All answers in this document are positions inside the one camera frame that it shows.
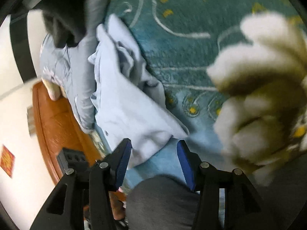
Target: red sign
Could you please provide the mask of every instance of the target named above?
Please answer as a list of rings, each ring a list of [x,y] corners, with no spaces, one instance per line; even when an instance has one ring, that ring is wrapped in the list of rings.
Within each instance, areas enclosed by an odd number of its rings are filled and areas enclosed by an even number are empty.
[[[3,145],[1,168],[12,178],[15,156]]]

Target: black cloth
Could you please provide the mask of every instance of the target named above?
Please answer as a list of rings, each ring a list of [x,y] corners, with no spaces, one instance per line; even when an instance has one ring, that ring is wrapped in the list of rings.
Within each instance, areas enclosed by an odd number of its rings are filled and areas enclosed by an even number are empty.
[[[41,0],[34,8],[43,11],[55,47],[75,47],[85,36],[84,0]]]

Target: stuffed animal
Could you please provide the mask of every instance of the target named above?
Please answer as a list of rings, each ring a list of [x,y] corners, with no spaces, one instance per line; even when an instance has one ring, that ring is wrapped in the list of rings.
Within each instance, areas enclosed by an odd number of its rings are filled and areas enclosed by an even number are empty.
[[[207,69],[230,95],[214,130],[224,154],[265,185],[307,150],[305,35],[277,13],[250,15],[240,29],[251,43],[222,50]]]

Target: gray fabric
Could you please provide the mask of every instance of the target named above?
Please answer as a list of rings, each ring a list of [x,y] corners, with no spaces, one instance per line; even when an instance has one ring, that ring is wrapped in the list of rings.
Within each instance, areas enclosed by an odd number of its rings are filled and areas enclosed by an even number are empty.
[[[56,47],[75,47],[85,36],[84,0],[24,0],[23,4],[43,11],[46,31]]]
[[[307,200],[307,154],[275,173],[268,187],[254,185],[274,216],[280,230],[286,230]]]
[[[91,67],[91,64],[78,59],[80,48],[82,48],[82,45],[56,48],[52,36],[48,34],[42,45],[40,68],[43,79],[64,88],[82,131],[89,133],[94,123],[94,106],[90,100],[92,91],[86,86],[85,80],[77,81],[77,74],[84,70],[86,66]]]
[[[127,197],[131,230],[191,230],[199,195],[165,176],[138,184]]]

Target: light blue cloth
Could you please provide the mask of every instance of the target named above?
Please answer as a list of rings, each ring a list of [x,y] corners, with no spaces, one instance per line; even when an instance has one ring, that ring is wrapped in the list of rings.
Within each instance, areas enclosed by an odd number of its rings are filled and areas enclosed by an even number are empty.
[[[147,161],[172,137],[188,129],[165,106],[164,88],[146,70],[146,62],[126,25],[111,15],[107,30],[97,27],[99,44],[88,60],[95,65],[97,90],[92,102],[97,124],[111,150],[124,138],[132,143],[128,167]]]
[[[223,48],[246,41],[238,25],[262,9],[297,18],[287,0],[111,0],[108,7],[107,15],[116,13],[126,23],[147,69],[163,83],[167,108],[190,130],[190,150],[218,169],[234,168],[223,161],[212,127],[227,98],[214,90],[206,68]],[[169,141],[146,163],[128,170],[130,187],[156,174],[184,180],[176,143]]]
[[[88,62],[77,61],[79,48],[80,46],[56,48],[52,36],[48,34],[41,48],[40,68],[43,79],[64,88],[76,120],[81,129],[85,133],[89,133],[94,123],[94,106],[89,99],[91,93],[87,95],[88,100],[78,100],[82,96],[86,98],[86,95],[83,94],[85,89],[82,85],[73,85],[79,84],[76,83],[76,72],[79,72],[79,67],[86,64],[90,65]]]

